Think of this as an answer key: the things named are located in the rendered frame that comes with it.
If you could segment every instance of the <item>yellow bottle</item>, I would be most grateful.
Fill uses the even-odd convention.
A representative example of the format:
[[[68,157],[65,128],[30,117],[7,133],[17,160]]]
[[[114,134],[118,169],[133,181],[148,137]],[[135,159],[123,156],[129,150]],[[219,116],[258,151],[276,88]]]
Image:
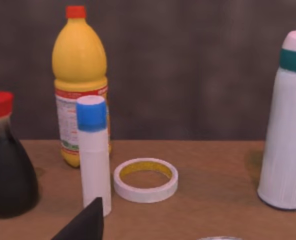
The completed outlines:
[[[54,44],[52,70],[56,78],[54,86],[61,154],[68,164],[78,167],[76,99],[85,95],[101,95],[107,100],[107,60],[101,40],[86,22],[85,7],[67,6],[66,18],[67,24]]]

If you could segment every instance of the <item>dark background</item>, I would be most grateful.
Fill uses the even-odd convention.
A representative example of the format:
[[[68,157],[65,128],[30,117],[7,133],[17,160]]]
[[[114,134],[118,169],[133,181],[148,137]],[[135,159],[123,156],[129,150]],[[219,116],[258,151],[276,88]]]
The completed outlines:
[[[51,54],[85,4],[108,59],[114,139],[264,139],[296,0],[0,0],[0,90],[21,139],[59,136]]]

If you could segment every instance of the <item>yellow inner tape core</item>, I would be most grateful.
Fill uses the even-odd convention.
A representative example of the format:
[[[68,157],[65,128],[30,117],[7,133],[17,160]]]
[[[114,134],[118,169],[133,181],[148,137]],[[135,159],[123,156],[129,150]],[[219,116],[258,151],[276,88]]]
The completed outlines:
[[[159,163],[159,162],[154,162],[154,161],[138,161],[131,163],[127,166],[125,166],[121,171],[120,171],[120,177],[124,177],[127,174],[131,174],[133,172],[138,172],[138,171],[155,171],[155,172],[160,172],[164,175],[166,175],[169,179],[172,178],[173,173],[172,171],[165,165]]]

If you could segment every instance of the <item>bottle label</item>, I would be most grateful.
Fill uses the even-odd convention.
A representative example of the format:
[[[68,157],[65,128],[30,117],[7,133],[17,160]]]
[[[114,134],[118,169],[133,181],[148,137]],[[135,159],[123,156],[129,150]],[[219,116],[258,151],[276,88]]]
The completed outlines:
[[[59,122],[59,133],[61,140],[61,148],[68,154],[78,154],[78,136],[77,136],[77,117],[76,117],[76,101],[77,98],[87,95],[100,95],[106,100],[107,106],[108,86],[101,87],[96,90],[86,92],[71,92],[55,89],[57,115]],[[110,139],[110,119],[109,109],[107,107],[107,128]]]

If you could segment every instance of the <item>brown table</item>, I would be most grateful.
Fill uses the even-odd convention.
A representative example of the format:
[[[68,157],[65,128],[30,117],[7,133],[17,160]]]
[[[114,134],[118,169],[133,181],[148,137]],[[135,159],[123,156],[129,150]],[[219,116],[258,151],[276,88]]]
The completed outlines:
[[[22,142],[36,168],[42,200],[20,217],[0,220],[0,240],[49,240],[82,210],[80,172],[64,163],[58,141]],[[296,212],[272,209],[256,195],[263,146],[258,141],[114,141],[111,171],[128,159],[160,158],[177,167],[179,187],[173,197],[153,204],[113,194],[104,240],[220,235],[295,240]],[[163,181],[155,175],[133,178],[127,181],[142,186]]]

